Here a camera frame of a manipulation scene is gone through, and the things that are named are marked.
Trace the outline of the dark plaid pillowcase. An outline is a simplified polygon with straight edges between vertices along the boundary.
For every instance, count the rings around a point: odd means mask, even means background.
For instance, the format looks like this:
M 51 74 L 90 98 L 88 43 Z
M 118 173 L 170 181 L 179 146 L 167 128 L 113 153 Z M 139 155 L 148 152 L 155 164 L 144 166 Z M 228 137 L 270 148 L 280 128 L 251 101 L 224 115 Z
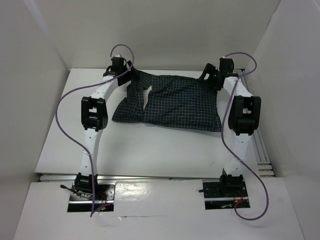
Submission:
M 152 90 L 143 109 L 143 90 L 149 86 Z M 195 78 L 134 70 L 126 97 L 118 104 L 112 120 L 218 133 L 222 123 L 217 95 L 216 90 Z

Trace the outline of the cream white pillow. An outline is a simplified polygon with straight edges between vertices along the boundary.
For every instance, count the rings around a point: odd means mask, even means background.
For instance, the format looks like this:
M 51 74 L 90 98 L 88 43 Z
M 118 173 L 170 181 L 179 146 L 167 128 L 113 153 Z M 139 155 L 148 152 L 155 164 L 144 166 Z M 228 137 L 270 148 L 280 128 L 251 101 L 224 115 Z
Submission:
M 149 101 L 149 93 L 152 90 L 152 86 L 150 85 L 147 89 L 143 90 L 143 109 L 146 108 Z

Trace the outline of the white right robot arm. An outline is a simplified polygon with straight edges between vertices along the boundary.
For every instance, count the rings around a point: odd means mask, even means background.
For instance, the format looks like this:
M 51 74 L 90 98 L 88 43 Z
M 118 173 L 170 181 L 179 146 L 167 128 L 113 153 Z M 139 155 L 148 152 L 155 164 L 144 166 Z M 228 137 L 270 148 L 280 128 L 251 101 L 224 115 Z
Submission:
M 234 61 L 225 56 L 219 59 L 218 67 L 208 63 L 199 78 L 214 90 L 224 89 L 229 94 L 221 126 L 227 124 L 232 131 L 231 146 L 224 135 L 221 139 L 231 157 L 222 169 L 218 184 L 218 192 L 224 197 L 233 197 L 243 188 L 247 147 L 260 122 L 261 98 L 250 93 L 241 78 L 234 73 Z

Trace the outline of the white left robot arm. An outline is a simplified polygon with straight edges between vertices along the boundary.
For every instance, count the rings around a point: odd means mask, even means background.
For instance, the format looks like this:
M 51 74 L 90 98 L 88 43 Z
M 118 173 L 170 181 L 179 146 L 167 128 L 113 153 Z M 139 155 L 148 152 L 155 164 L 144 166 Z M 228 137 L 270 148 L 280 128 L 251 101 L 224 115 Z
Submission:
M 74 188 L 88 200 L 97 197 L 97 158 L 102 133 L 108 125 L 107 100 L 113 91 L 126 80 L 118 81 L 116 76 L 127 71 L 127 61 L 120 54 L 111 58 L 100 85 L 90 96 L 81 99 L 81 124 L 84 128 L 84 150 L 79 173 Z

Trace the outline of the aluminium frame rail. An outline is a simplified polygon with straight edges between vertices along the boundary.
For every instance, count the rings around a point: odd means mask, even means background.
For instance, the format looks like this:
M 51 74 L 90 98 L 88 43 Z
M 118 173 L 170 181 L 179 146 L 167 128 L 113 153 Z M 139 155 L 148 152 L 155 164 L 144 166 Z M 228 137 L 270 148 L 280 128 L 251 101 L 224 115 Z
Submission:
M 81 100 L 103 84 L 104 69 L 73 68 L 67 78 L 57 118 L 52 121 L 35 171 L 40 174 L 76 175 L 83 159 L 85 133 L 81 123 Z M 146 123 L 111 120 L 127 95 L 118 86 L 106 102 L 110 118 L 100 138 L 97 175 L 136 177 L 218 178 L 231 158 L 233 132 L 175 129 Z M 258 170 L 260 155 L 254 138 L 245 153 L 244 176 Z

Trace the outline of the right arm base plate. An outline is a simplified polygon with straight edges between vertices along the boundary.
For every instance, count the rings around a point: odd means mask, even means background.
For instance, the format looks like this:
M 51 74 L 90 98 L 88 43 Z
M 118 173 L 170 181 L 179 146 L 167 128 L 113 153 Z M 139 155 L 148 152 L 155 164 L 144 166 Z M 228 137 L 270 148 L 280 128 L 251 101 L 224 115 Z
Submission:
M 239 187 L 222 189 L 219 181 L 205 179 L 198 192 L 203 194 L 206 210 L 233 209 L 236 204 L 239 209 L 251 207 L 244 180 Z

